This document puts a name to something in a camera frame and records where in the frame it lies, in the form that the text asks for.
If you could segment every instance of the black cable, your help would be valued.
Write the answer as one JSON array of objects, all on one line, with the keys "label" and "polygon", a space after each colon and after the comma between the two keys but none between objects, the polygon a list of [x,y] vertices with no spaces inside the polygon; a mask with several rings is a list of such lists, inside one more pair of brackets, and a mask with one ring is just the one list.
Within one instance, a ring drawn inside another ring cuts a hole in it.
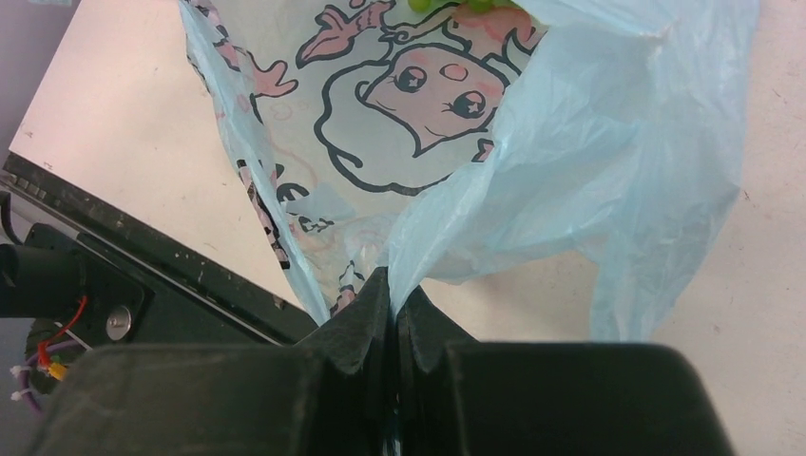
[{"label": "black cable", "polygon": [[6,238],[16,245],[23,245],[23,241],[17,237],[14,227],[11,226],[11,193],[9,192],[0,192],[0,222],[2,222]]}]

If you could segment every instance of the translucent plastic bag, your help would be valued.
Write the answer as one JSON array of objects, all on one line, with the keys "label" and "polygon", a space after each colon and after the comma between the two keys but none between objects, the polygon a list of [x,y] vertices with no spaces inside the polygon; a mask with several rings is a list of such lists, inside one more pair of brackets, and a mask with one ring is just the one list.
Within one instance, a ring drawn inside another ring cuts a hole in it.
[{"label": "translucent plastic bag", "polygon": [[399,308],[426,276],[575,249],[600,266],[592,336],[646,338],[738,194],[756,0],[180,4],[225,148],[319,324],[378,265]]}]

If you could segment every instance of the yellow connector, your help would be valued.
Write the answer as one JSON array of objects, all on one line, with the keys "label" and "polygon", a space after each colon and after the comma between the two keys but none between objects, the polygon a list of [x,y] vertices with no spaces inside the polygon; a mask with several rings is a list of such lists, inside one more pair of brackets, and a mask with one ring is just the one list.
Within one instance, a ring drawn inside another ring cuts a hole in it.
[{"label": "yellow connector", "polygon": [[67,374],[67,367],[59,363],[50,363],[48,373],[51,377],[61,382],[65,378],[65,374]]}]

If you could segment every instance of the white table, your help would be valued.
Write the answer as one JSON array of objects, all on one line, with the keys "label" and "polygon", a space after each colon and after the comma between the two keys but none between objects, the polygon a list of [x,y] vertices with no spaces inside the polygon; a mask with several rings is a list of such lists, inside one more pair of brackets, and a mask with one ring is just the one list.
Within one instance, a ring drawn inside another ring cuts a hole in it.
[{"label": "white table", "polygon": [[[742,455],[806,454],[804,23],[802,2],[764,2],[744,192],[655,336],[698,369]],[[175,0],[84,0],[11,150],[297,304],[184,59]],[[571,340],[595,275],[568,254],[424,286],[479,338]]]}]

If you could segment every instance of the cartoon hand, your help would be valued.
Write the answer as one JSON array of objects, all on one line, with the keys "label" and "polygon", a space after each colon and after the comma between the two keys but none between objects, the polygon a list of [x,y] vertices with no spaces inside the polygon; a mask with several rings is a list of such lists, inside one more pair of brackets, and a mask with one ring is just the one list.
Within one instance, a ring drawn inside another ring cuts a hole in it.
[{"label": "cartoon hand", "polygon": [[398,45],[405,45],[416,38],[417,29],[413,26],[401,24],[395,27],[386,27],[381,37],[382,41],[392,41]]},{"label": "cartoon hand", "polygon": [[277,60],[268,69],[262,70],[255,62],[252,52],[249,52],[249,58],[252,60],[252,74],[255,78],[255,96],[278,98],[297,89],[299,82],[296,79],[282,81],[288,71],[287,63]]}]

